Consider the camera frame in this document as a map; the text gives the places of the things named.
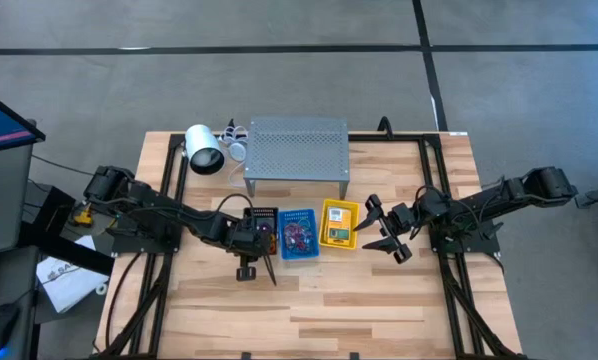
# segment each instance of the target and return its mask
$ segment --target computer monitor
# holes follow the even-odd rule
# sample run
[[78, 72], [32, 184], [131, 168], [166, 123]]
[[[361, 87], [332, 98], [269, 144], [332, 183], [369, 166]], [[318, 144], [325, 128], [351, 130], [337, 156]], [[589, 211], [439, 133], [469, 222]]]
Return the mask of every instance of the computer monitor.
[[0, 101], [0, 150], [44, 141], [46, 135]]

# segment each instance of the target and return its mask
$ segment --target wooden tabletop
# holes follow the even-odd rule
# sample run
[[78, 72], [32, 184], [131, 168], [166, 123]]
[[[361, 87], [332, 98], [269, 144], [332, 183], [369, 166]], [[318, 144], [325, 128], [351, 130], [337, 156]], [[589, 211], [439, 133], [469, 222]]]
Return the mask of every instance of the wooden tabletop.
[[[160, 187], [170, 134], [146, 134], [137, 179], [154, 189]], [[480, 191], [469, 138], [448, 133], [440, 136], [453, 197]], [[178, 163], [175, 161], [174, 174]], [[230, 161], [211, 176], [188, 169], [184, 203], [200, 210], [214, 209], [226, 195], [245, 194], [245, 189], [228, 184], [227, 176], [235, 165]], [[239, 171], [234, 179], [241, 179], [241, 175]], [[423, 183], [415, 143], [350, 143], [346, 200], [363, 203], [375, 193], [385, 209], [399, 202], [410, 206]], [[255, 206], [313, 208], [320, 214], [324, 198], [338, 197], [337, 186], [262, 181], [252, 200]], [[222, 211], [241, 216], [245, 205], [242, 199], [231, 199]], [[350, 352], [359, 352], [362, 358], [453, 358], [438, 260], [430, 249], [427, 230], [422, 229], [408, 242], [413, 256], [403, 265], [383, 252], [361, 249], [380, 238], [378, 230], [378, 225], [373, 225], [361, 231], [354, 251], [321, 247], [321, 255], [307, 261], [283, 261], [281, 256], [273, 256], [276, 287], [261, 261], [255, 281], [237, 282], [238, 258], [201, 243], [186, 230], [181, 250], [174, 257], [159, 357], [235, 358], [249, 351], [254, 358], [347, 358]], [[97, 334], [99, 348], [104, 348], [112, 293], [131, 258], [124, 255], [115, 262]], [[520, 352], [501, 270], [482, 254], [467, 254], [466, 258], [477, 309], [504, 344]], [[123, 284], [113, 313], [111, 338], [136, 309], [144, 263], [145, 255]], [[464, 346], [470, 351], [463, 311], [460, 318]], [[142, 351], [147, 350], [151, 314], [146, 325]]]

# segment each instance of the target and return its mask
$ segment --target spotlight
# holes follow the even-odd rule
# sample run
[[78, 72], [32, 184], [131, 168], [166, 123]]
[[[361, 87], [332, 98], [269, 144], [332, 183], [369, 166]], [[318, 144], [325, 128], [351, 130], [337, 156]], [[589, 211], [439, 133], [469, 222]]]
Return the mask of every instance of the spotlight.
[[192, 171], [201, 175], [214, 174], [226, 162], [217, 138], [206, 125], [193, 125], [186, 131], [186, 156]]

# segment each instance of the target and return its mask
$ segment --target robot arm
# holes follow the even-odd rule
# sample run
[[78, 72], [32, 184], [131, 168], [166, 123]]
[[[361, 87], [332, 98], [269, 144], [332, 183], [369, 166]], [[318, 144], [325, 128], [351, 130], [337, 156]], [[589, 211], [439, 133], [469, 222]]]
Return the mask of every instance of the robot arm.
[[[239, 281], [255, 279], [256, 268], [248, 264], [264, 257], [271, 279], [275, 282], [268, 257], [273, 234], [256, 229], [252, 217], [239, 219], [222, 213], [219, 209], [196, 210], [135, 180], [130, 171], [113, 166], [97, 168], [84, 196], [95, 210], [132, 220], [136, 225], [133, 229], [135, 233], [153, 241], [168, 241], [173, 232], [180, 231], [180, 226], [185, 226], [202, 242], [241, 258], [240, 268], [237, 269]], [[241, 194], [232, 194], [223, 202], [234, 196], [244, 197], [250, 203]], [[113, 236], [117, 231], [109, 229]]]
[[496, 231], [503, 225], [490, 225], [492, 219], [529, 205], [561, 206], [577, 194], [577, 189], [568, 182], [563, 171], [554, 167], [533, 169], [518, 178], [502, 178], [499, 186], [461, 200], [451, 199], [434, 187], [424, 186], [419, 190], [424, 188], [430, 191], [421, 197], [418, 191], [411, 208], [401, 203], [387, 214], [384, 214], [377, 195], [371, 195], [366, 201], [367, 218], [355, 231], [379, 221], [384, 239], [364, 245], [363, 248], [392, 253], [397, 263], [401, 264], [412, 253], [406, 244], [399, 241], [398, 236], [412, 230], [412, 239], [426, 225], [432, 226], [433, 242], [437, 241], [442, 249], [456, 249], [454, 244], [469, 241], [484, 244], [494, 238]]

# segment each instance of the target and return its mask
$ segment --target white cable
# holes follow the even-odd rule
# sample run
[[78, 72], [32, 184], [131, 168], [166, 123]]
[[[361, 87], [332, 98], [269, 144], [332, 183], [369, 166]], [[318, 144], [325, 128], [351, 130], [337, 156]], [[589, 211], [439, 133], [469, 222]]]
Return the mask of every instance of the white cable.
[[97, 293], [97, 295], [106, 295], [106, 293], [108, 292], [108, 285], [101, 284], [97, 286], [97, 288], [95, 288], [95, 292]]
[[[239, 133], [239, 129], [243, 130], [244, 136], [241, 138], [237, 138]], [[219, 141], [226, 144], [226, 146], [230, 146], [235, 142], [242, 142], [244, 144], [248, 143], [248, 130], [246, 130], [243, 126], [228, 126], [221, 135], [219, 135]]]
[[235, 172], [237, 172], [237, 169], [239, 169], [240, 167], [242, 167], [242, 166], [243, 166], [243, 164], [245, 164], [245, 163], [246, 163], [245, 161], [243, 161], [243, 162], [240, 162], [240, 163], [239, 163], [237, 166], [235, 166], [235, 168], [234, 168], [234, 169], [232, 169], [232, 171], [230, 172], [230, 175], [228, 175], [228, 183], [230, 183], [230, 185], [232, 185], [232, 186], [234, 186], [234, 187], [238, 187], [238, 188], [245, 188], [245, 187], [246, 187], [246, 185], [245, 185], [245, 184], [243, 184], [243, 185], [239, 185], [239, 184], [235, 184], [235, 183], [233, 183], [233, 182], [232, 182], [232, 175], [233, 175]]
[[[244, 136], [237, 138], [237, 135], [239, 133], [239, 130], [243, 130]], [[222, 133], [221, 135], [219, 135], [219, 141], [221, 143], [223, 143], [224, 145], [226, 145], [226, 148], [230, 149], [230, 146], [233, 144], [239, 144], [242, 145], [244, 147], [245, 150], [245, 146], [248, 144], [248, 130], [243, 127], [243, 126], [228, 126]], [[235, 160], [235, 161], [240, 161], [234, 158], [234, 156], [232, 156], [232, 153], [229, 151], [228, 152], [230, 154], [230, 157]], [[246, 185], [240, 185], [240, 184], [235, 184], [234, 182], [232, 182], [232, 176], [237, 172], [237, 169], [239, 169], [240, 167], [244, 166], [244, 164], [246, 163], [245, 160], [241, 160], [239, 162], [239, 164], [237, 164], [237, 166], [234, 167], [234, 169], [232, 169], [232, 171], [230, 171], [230, 174], [228, 175], [228, 183], [236, 188], [245, 188]]]

